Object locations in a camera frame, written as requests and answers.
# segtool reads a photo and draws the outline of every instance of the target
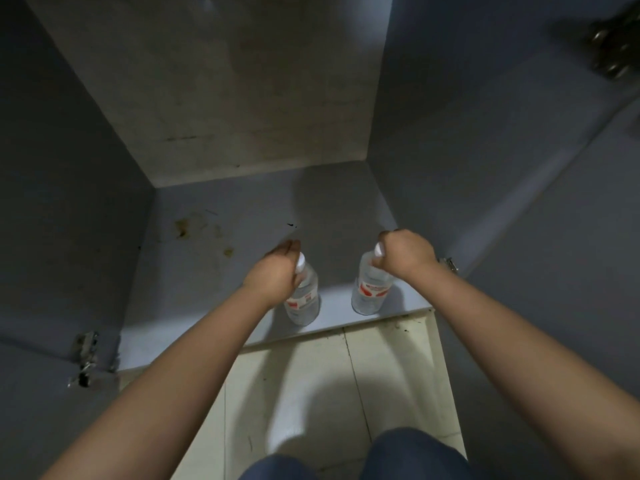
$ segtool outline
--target blue pants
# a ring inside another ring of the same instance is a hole
[[[414,428],[391,429],[373,442],[360,480],[472,479],[469,464],[456,450]],[[313,470],[284,455],[254,463],[240,480],[316,480]]]

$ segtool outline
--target plastic bottle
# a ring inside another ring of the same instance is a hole
[[[302,253],[298,258],[296,274],[304,274],[304,277],[298,288],[293,291],[293,295],[284,302],[284,309],[293,323],[307,326],[320,313],[320,300],[318,298],[318,275]]]
[[[377,243],[373,251],[366,252],[360,259],[360,273],[351,293],[351,306],[360,315],[373,315],[382,307],[394,277],[371,264],[373,257],[385,255],[382,243]]]

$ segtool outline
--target red and white label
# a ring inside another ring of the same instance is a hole
[[[284,303],[292,310],[299,310],[300,308],[304,308],[305,306],[307,306],[317,297],[318,290],[317,288],[313,288],[313,290],[309,291],[309,293],[307,293],[306,295],[301,296],[300,298],[288,298],[288,300],[286,300]]]
[[[360,281],[360,285],[358,286],[360,294],[367,298],[380,298],[389,293],[390,289],[391,285],[375,286],[364,281]]]

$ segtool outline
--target hand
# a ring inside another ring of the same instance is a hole
[[[431,265],[438,264],[432,245],[410,230],[384,231],[378,240],[385,247],[385,256],[374,258],[373,266],[409,284],[417,273],[423,273]]]
[[[260,259],[246,275],[243,287],[264,299],[269,308],[293,294],[302,281],[296,275],[300,241],[285,241]]]

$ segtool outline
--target bottle cap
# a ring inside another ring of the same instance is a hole
[[[302,273],[302,270],[305,268],[307,261],[305,259],[305,255],[300,253],[298,257],[298,263],[296,264],[296,274]]]
[[[376,244],[375,249],[373,249],[373,255],[376,258],[381,258],[385,255],[385,245],[382,242]]]

